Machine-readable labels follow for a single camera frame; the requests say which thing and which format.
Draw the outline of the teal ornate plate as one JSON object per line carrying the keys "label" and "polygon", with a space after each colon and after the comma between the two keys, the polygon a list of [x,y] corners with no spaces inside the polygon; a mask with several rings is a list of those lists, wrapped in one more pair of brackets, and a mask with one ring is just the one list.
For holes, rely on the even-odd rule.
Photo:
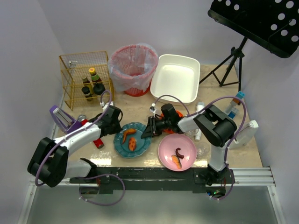
{"label": "teal ornate plate", "polygon": [[[128,135],[124,144],[123,141],[123,133],[126,129],[134,128],[136,129],[136,133],[132,135]],[[141,138],[141,134],[145,130],[146,126],[139,122],[132,122],[124,125],[122,127],[122,131],[117,133],[114,137],[114,149],[115,151],[122,156],[123,158],[135,158],[142,155],[150,146],[151,138]],[[128,141],[131,137],[134,137],[137,141],[137,146],[135,151],[131,152],[128,148]]]}

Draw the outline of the brown-lidded seasoning bottle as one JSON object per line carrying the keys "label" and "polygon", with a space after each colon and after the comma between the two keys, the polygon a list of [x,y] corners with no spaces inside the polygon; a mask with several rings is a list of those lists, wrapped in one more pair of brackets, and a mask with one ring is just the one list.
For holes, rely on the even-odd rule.
{"label": "brown-lidded seasoning bottle", "polygon": [[82,79],[82,83],[83,83],[84,86],[87,86],[90,89],[92,88],[92,85],[91,85],[91,83],[90,83],[90,81],[88,80],[87,77],[83,77],[81,79]]}

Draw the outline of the pink plate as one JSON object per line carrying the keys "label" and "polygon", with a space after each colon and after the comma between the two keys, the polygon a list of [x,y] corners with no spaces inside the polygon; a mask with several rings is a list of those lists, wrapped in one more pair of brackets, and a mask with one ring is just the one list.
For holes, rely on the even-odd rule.
{"label": "pink plate", "polygon": [[[177,169],[172,162],[171,156],[176,155],[181,162],[182,168]],[[158,146],[160,162],[172,171],[185,171],[192,167],[196,161],[197,149],[193,141],[181,134],[170,134],[164,137]]]}

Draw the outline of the orange plate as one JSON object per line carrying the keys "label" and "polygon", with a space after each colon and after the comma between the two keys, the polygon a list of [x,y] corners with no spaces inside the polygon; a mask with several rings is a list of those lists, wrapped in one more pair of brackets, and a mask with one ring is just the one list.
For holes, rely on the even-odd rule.
{"label": "orange plate", "polygon": [[[182,114],[180,111],[176,110],[176,113],[179,115],[180,118],[183,117],[183,114]],[[163,113],[161,112],[160,114],[156,114],[155,117],[161,119],[161,118],[164,117],[164,115],[163,115]],[[168,129],[164,129],[163,132],[165,132],[165,133],[167,133],[167,134],[173,134],[173,133],[174,133],[174,132],[173,132],[171,129],[169,129],[169,128],[168,128]]]}

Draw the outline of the clear black-lidded shaker jar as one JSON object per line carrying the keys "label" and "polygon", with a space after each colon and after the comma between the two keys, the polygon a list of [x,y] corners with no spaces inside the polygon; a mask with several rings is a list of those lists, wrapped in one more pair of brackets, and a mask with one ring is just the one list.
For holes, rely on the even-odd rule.
{"label": "clear black-lidded shaker jar", "polygon": [[101,97],[102,93],[103,93],[105,90],[106,90],[106,89],[105,89],[104,84],[102,84],[102,83],[94,83],[94,86],[93,86],[93,92],[94,92],[94,94],[95,94],[95,96],[97,97],[97,100],[98,100],[99,102],[101,102],[100,97]]}

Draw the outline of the dark spice jar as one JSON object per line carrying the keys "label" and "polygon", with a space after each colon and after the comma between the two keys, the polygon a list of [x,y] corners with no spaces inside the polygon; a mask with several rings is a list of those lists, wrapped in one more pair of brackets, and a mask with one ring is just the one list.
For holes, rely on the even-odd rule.
{"label": "dark spice jar", "polygon": [[82,87],[81,91],[83,92],[83,94],[84,94],[84,96],[85,96],[85,98],[86,98],[86,100],[87,100],[88,102],[89,102],[89,101],[93,101],[93,96],[92,96],[92,94],[91,94],[91,92],[90,92],[89,87],[84,86],[84,87]]}

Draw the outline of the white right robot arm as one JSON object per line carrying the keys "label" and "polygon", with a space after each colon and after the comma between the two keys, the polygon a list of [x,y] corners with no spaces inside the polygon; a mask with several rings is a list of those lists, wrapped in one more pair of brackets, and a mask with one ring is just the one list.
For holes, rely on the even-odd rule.
{"label": "white right robot arm", "polygon": [[171,129],[174,133],[184,134],[199,129],[211,143],[211,158],[208,167],[216,172],[225,169],[225,144],[234,136],[237,126],[224,112],[214,105],[209,105],[202,112],[180,117],[172,104],[161,107],[162,118],[148,117],[148,123],[141,138],[156,137],[164,129]]}

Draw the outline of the green yellow-capped sauce bottle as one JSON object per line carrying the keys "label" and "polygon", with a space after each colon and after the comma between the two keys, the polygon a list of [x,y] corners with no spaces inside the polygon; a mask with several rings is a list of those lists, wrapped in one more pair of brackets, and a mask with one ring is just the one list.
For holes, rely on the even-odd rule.
{"label": "green yellow-capped sauce bottle", "polygon": [[88,72],[90,73],[93,84],[102,84],[102,80],[94,67],[91,67]]}

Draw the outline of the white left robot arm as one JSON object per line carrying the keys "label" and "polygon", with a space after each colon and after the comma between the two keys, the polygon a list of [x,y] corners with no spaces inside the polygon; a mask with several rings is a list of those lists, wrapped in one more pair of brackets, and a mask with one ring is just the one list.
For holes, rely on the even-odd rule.
{"label": "white left robot arm", "polygon": [[36,177],[38,186],[57,186],[65,178],[90,178],[96,175],[96,165],[88,159],[69,161],[69,156],[88,143],[106,135],[119,133],[122,128],[121,109],[110,105],[103,113],[88,120],[82,127],[56,139],[43,138],[28,164],[27,171]]}

